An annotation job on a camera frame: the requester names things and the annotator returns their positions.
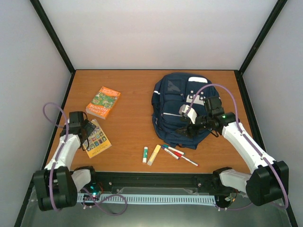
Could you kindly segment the orange treehouse paperback book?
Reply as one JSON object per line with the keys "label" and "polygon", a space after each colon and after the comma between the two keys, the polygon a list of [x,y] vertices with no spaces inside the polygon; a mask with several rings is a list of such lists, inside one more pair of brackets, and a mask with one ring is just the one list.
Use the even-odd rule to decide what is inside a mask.
{"label": "orange treehouse paperback book", "polygon": [[102,87],[86,107],[86,112],[101,119],[106,119],[121,93]]}

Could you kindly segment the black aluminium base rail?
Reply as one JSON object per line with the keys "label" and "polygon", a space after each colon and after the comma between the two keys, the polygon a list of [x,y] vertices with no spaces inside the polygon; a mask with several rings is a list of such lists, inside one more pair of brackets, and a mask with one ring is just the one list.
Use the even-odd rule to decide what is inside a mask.
{"label": "black aluminium base rail", "polygon": [[114,173],[97,172],[95,180],[104,191],[115,192],[125,187],[184,188],[200,193],[216,193],[211,174]]}

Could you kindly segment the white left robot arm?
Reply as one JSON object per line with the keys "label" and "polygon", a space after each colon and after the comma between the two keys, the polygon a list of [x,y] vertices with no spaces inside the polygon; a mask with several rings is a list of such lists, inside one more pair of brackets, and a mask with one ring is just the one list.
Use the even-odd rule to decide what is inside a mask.
{"label": "white left robot arm", "polygon": [[88,141],[96,126],[87,119],[84,112],[70,112],[68,129],[64,126],[60,133],[57,150],[43,170],[36,171],[33,182],[38,206],[41,211],[63,209],[75,206],[78,192],[83,187],[94,190],[98,178],[92,166],[83,166],[70,172],[76,151]]}

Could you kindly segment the yellow picture-grid book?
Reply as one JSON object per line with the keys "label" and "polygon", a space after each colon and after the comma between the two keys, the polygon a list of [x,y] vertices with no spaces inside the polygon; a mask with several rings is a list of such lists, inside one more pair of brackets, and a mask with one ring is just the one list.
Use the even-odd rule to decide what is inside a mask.
{"label": "yellow picture-grid book", "polygon": [[86,151],[89,158],[95,157],[112,146],[98,121],[93,119],[91,123],[96,127],[88,139],[83,143],[84,151]]}

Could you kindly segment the white green glue stick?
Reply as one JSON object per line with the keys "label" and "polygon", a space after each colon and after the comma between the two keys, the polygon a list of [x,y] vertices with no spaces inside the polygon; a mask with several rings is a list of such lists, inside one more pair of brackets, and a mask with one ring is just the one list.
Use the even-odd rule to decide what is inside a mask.
{"label": "white green glue stick", "polygon": [[148,147],[143,148],[143,163],[147,163],[147,157],[148,157]]}

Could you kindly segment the navy blue backpack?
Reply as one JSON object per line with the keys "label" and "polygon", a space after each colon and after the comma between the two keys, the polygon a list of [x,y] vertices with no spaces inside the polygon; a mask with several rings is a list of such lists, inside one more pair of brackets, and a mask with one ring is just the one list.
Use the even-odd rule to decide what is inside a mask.
{"label": "navy blue backpack", "polygon": [[151,98],[152,123],[157,136],[170,147],[196,149],[198,144],[210,134],[208,130],[201,130],[197,135],[189,138],[176,133],[176,130],[187,125],[186,121],[181,120],[182,114],[179,113],[182,105],[190,105],[194,101],[192,108],[196,113],[206,115],[204,99],[219,96],[218,91],[215,87],[209,86],[197,97],[194,96],[201,87],[211,83],[204,76],[184,72],[165,75],[156,83]]}

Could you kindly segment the red-capped white marker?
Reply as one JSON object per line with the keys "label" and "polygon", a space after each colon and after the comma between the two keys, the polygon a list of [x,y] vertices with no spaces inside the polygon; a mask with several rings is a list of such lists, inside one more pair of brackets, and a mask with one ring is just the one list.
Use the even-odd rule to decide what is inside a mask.
{"label": "red-capped white marker", "polygon": [[170,149],[170,151],[173,153],[173,154],[175,154],[176,156],[178,156],[178,157],[182,157],[182,156],[184,156],[184,152],[181,152],[181,151],[177,151],[177,150],[171,150]]}

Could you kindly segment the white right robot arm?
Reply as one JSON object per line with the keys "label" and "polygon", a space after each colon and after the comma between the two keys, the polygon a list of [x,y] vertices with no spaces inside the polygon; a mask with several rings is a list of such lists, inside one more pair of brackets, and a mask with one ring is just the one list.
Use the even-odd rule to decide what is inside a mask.
{"label": "white right robot arm", "polygon": [[204,105],[206,115],[198,115],[191,105],[183,104],[180,107],[179,114],[188,124],[178,129],[177,133],[193,137],[201,130],[209,130],[216,137],[223,136],[250,170],[249,174],[244,174],[229,167],[218,169],[215,172],[218,185],[244,193],[256,206],[284,199],[283,208],[287,208],[287,164],[275,161],[254,141],[239,122],[237,113],[225,113],[219,97],[206,98]]}

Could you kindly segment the green-capped white marker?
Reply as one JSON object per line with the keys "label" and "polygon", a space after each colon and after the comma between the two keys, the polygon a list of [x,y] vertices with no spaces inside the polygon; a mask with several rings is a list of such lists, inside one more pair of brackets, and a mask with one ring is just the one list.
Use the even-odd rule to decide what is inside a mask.
{"label": "green-capped white marker", "polygon": [[182,151],[180,151],[180,150],[177,150],[177,149],[175,149],[175,148],[172,148],[172,147],[170,147],[170,146],[168,146],[168,145],[163,145],[165,148],[167,148],[167,149],[170,149],[171,151],[174,151],[174,152],[177,152],[177,153],[179,153],[179,154],[181,154],[181,155],[184,155],[185,153],[184,152],[182,152]]}

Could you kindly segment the yellow highlighter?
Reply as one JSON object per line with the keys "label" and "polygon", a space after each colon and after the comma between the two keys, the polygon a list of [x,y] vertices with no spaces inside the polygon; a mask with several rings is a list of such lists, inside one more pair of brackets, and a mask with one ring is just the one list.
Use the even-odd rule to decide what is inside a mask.
{"label": "yellow highlighter", "polygon": [[149,158],[149,160],[147,162],[147,165],[151,166],[153,164],[153,162],[154,162],[154,160],[155,160],[155,158],[156,158],[156,156],[157,156],[157,154],[158,154],[158,152],[159,152],[160,149],[161,149],[160,145],[157,145],[155,147],[155,149],[153,150],[153,152],[152,152],[152,154],[151,154],[151,156],[150,156],[150,158]]}

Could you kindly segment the red-capped white pen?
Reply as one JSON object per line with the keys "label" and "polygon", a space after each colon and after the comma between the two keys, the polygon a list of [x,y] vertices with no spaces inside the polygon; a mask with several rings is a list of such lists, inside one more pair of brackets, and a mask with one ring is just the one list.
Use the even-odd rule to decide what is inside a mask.
{"label": "red-capped white pen", "polygon": [[186,160],[187,162],[189,162],[189,163],[195,165],[195,166],[199,166],[199,164],[197,164],[196,162],[190,160],[189,158],[187,158],[187,157],[185,157],[185,156],[183,156],[183,155],[181,155],[180,157],[183,158],[184,160]]}

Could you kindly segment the purple-capped white marker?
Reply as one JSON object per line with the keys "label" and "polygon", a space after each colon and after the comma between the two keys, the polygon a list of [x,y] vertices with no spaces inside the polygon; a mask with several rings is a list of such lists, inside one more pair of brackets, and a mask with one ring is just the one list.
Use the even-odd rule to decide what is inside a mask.
{"label": "purple-capped white marker", "polygon": [[167,149],[166,147],[164,147],[163,145],[161,145],[161,148],[166,151],[167,153],[169,153],[171,156],[173,156],[175,159],[179,160],[179,156],[175,155],[172,151],[170,151],[169,149]]}

